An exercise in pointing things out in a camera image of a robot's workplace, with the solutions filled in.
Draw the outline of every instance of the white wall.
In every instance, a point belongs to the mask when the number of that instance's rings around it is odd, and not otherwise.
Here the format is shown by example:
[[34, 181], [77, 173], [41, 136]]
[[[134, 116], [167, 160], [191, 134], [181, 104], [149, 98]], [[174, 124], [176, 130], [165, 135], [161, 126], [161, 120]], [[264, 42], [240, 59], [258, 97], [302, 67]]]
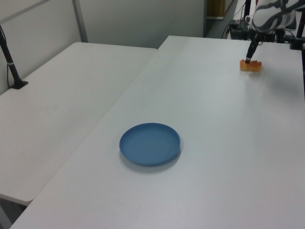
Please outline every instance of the white wall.
[[159, 48], [168, 35], [203, 36], [206, 0], [77, 0], [88, 42]]
[[[21, 79], [80, 41], [72, 0], [49, 0], [1, 26]], [[6, 90], [6, 60], [1, 50], [0, 94]]]
[[229, 6], [233, 1], [234, 0], [225, 0], [225, 7], [224, 7], [225, 12], [229, 9]]

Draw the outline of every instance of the floor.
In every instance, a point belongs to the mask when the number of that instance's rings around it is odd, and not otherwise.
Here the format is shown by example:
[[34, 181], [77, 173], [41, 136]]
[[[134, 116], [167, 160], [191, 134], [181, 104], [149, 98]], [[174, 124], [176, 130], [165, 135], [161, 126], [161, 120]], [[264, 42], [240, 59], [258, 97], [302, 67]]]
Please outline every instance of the floor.
[[221, 39], [225, 27], [232, 20], [238, 0], [234, 0], [223, 20], [210, 20], [206, 21], [206, 37]]

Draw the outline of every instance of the black pole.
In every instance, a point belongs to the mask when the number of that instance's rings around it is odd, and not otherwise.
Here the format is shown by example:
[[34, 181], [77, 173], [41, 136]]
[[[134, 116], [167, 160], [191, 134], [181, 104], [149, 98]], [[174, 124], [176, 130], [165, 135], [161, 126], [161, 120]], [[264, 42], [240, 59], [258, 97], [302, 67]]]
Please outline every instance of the black pole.
[[304, 44], [302, 34], [305, 25], [305, 9], [301, 9], [300, 11], [302, 12], [302, 16], [300, 19], [299, 28], [297, 29], [296, 37], [290, 41], [290, 49], [293, 50], [302, 50]]
[[4, 37], [4, 34], [3, 34], [3, 31], [2, 31], [2, 28], [0, 28], [0, 45], [1, 45], [1, 48], [2, 48], [2, 51], [3, 51], [3, 54], [5, 56], [5, 59], [7, 61], [7, 64], [9, 65], [9, 68], [10, 68], [10, 72], [14, 78], [14, 85], [11, 87], [11, 88], [14, 88], [14, 89], [20, 89], [22, 87], [24, 87], [25, 85], [28, 84], [28, 82], [26, 81], [22, 81], [18, 75], [18, 72], [17, 72], [17, 69], [15, 67], [15, 64], [14, 64], [14, 61], [10, 55], [10, 51], [8, 49], [8, 46], [6, 44], [6, 40], [5, 40], [5, 37]]
[[302, 37], [303, 30], [304, 30], [304, 25], [305, 25], [305, 11], [302, 11], [302, 16], [301, 16], [301, 19], [300, 19], [299, 28], [297, 29], [296, 38], [301, 38]]
[[249, 15], [250, 7], [251, 7], [251, 0], [246, 0], [245, 5], [244, 5], [244, 19], [246, 18], [246, 16]]

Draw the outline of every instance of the table surface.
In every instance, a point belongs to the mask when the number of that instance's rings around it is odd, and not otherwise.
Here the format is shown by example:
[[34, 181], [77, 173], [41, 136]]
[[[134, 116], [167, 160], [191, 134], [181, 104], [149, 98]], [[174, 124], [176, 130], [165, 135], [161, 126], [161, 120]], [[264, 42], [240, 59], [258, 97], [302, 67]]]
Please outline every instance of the table surface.
[[156, 52], [75, 43], [0, 96], [0, 198], [28, 205]]
[[[303, 229], [305, 103], [300, 51], [170, 36], [12, 229]], [[174, 128], [181, 154], [141, 167], [129, 128]]]

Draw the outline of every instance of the metal stand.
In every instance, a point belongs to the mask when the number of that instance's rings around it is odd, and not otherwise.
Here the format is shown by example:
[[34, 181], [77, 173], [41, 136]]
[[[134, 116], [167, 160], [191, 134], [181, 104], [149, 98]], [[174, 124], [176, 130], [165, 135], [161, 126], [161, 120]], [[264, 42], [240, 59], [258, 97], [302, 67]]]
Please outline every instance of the metal stand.
[[18, 75], [18, 72], [17, 72], [17, 69], [15, 67], [15, 64], [14, 64], [14, 61], [10, 55], [10, 51], [8, 49], [8, 46], [6, 44], [6, 40], [5, 40], [5, 37], [4, 37], [4, 33], [2, 31], [2, 28], [0, 28], [0, 45], [1, 45], [1, 48], [2, 48], [2, 51], [3, 51], [3, 54], [5, 56], [5, 59], [9, 65], [9, 68], [10, 68], [10, 72], [14, 78], [14, 81], [15, 81], [15, 84], [11, 87], [11, 88], [14, 88], [14, 89], [20, 89], [22, 87], [24, 87], [25, 85], [28, 84], [28, 82], [26, 81], [22, 81]]
[[300, 10], [302, 12], [299, 28], [297, 29], [296, 37], [289, 36], [290, 49], [292, 50], [303, 50], [303, 44], [305, 43], [305, 37], [302, 37], [304, 25], [305, 25], [305, 9]]

